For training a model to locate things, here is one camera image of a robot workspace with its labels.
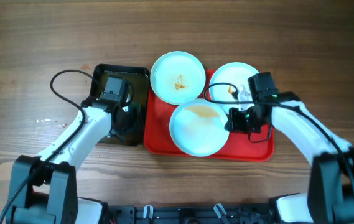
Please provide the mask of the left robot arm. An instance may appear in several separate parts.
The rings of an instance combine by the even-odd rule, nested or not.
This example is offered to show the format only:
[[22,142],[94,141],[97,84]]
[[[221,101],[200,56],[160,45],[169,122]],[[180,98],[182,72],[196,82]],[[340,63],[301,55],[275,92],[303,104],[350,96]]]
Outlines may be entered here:
[[0,223],[109,223],[106,202],[77,195],[76,175],[103,138],[118,137],[139,120],[135,105],[79,107],[51,146],[15,160]]

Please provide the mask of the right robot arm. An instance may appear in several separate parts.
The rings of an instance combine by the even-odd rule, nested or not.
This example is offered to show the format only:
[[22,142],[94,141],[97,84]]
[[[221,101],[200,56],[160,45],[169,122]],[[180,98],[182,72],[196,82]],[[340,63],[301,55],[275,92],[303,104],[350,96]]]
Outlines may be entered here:
[[311,166],[304,194],[272,198],[265,223],[354,223],[354,146],[318,121],[298,98],[273,95],[247,110],[230,108],[230,131],[268,124],[285,134]]

